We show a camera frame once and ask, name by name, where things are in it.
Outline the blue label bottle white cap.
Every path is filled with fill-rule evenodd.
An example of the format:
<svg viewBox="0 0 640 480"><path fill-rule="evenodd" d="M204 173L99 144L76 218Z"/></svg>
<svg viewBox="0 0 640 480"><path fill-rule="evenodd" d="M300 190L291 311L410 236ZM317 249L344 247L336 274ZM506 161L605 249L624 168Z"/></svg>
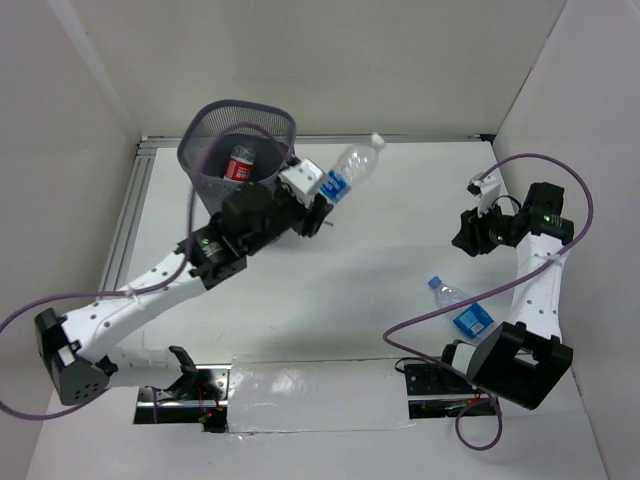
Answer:
<svg viewBox="0 0 640 480"><path fill-rule="evenodd" d="M319 192L329 203L337 204L356 183L366 180L373 173L385 147L386 141L376 132L371 134L367 142L348 146L327 172Z"/></svg>

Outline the red label plastic bottle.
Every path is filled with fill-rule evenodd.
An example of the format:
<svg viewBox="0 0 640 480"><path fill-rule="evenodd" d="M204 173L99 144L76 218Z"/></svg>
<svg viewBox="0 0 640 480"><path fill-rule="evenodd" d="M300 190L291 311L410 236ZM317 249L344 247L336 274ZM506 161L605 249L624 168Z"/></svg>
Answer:
<svg viewBox="0 0 640 480"><path fill-rule="evenodd" d="M256 151L249 146L236 145L231 150L223 178L233 182L248 182L256 160Z"/></svg>

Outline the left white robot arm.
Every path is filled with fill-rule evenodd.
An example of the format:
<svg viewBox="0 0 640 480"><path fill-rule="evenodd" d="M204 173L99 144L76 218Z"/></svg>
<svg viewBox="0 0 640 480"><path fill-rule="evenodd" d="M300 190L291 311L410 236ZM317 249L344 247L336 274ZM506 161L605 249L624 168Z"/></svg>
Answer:
<svg viewBox="0 0 640 480"><path fill-rule="evenodd" d="M200 380L186 350L131 354L117 345L134 331L189 299L200 296L247 266L256 254L289 230L314 236L334 204L318 193L310 202L282 182L275 189L250 183L237 187L203 227L190 233L159 264L91 304L35 318L39 354L59 400L80 406L131 373L135 384L189 397Z"/></svg>

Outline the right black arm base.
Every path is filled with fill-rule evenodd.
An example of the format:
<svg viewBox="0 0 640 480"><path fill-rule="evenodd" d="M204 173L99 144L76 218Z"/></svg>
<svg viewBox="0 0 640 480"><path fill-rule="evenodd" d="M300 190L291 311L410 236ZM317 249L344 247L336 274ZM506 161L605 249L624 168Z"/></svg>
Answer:
<svg viewBox="0 0 640 480"><path fill-rule="evenodd" d="M477 388L467 384L458 375L417 357L400 358L395 362L394 369L404 377L409 398L473 396L478 393Z"/></svg>

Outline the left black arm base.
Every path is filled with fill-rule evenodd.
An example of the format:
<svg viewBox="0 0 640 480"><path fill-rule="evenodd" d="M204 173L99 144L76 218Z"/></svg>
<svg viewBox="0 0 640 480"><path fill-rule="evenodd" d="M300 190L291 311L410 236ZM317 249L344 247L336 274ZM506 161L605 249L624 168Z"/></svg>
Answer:
<svg viewBox="0 0 640 480"><path fill-rule="evenodd" d="M169 351L181 376L168 389L140 387L133 423L198 424L203 432L225 433L231 365L196 365L184 348Z"/></svg>

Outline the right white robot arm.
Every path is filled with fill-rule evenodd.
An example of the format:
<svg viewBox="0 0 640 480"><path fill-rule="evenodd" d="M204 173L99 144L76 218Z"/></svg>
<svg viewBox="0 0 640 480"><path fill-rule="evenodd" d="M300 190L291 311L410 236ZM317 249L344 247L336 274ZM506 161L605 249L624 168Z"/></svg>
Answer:
<svg viewBox="0 0 640 480"><path fill-rule="evenodd" d="M562 217L563 188L546 182L530 186L513 215L502 212L501 184L494 177L472 181L468 189L479 203L461 215L452 243L475 257L504 245L515 249L517 275L532 278L513 292L510 315L497 323L478 304L463 306L467 296L432 278L428 285L438 307L470 342L468 363L450 358L436 369L448 392L472 383L523 408L537 408L569 369L573 351L562 342L558 319L561 278L566 256L562 248L574 237L574 224Z"/></svg>

